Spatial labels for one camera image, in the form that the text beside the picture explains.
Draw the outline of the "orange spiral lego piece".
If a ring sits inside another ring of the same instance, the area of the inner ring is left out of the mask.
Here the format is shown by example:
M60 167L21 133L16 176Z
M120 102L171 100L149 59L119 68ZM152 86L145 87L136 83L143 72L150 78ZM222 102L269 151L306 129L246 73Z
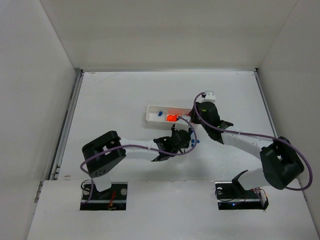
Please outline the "orange spiral lego piece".
M175 114L175 115L170 114L166 117L167 122L176 122L177 120L178 120L177 114Z

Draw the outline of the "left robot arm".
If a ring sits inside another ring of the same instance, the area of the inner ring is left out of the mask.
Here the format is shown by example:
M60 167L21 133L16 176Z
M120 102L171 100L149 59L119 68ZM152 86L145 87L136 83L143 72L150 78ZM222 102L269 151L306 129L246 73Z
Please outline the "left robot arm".
M193 130L171 127L171 135L148 141L121 138L114 130L109 131L82 147L87 174L95 189L105 192L112 188L109 172L125 158L163 162L191 150Z

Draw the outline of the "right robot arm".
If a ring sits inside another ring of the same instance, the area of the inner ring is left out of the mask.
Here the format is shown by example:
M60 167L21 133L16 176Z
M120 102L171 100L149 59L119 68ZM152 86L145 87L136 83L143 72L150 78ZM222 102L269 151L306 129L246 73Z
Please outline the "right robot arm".
M302 156L288 139L241 132L231 122L221 120L212 101L194 101L190 116L211 140L237 148L261 162L260 168L244 170L231 180L234 190L244 192L265 186L288 189L305 170Z

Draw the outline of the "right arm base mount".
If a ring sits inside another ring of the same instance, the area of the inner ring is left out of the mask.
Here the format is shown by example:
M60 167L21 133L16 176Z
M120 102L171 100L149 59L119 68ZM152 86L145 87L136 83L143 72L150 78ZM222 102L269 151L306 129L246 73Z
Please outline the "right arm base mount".
M263 210L269 206L266 191L260 187L245 190L239 183L239 177L248 170L242 171L231 181L215 182L215 197L219 210Z

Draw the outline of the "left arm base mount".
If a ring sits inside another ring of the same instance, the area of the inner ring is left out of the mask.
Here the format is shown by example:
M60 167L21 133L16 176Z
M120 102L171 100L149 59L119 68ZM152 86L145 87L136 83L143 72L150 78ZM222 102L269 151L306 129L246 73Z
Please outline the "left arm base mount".
M127 208L127 182L113 182L111 188L99 192L96 186L91 190L91 182L81 184L81 211L125 211Z

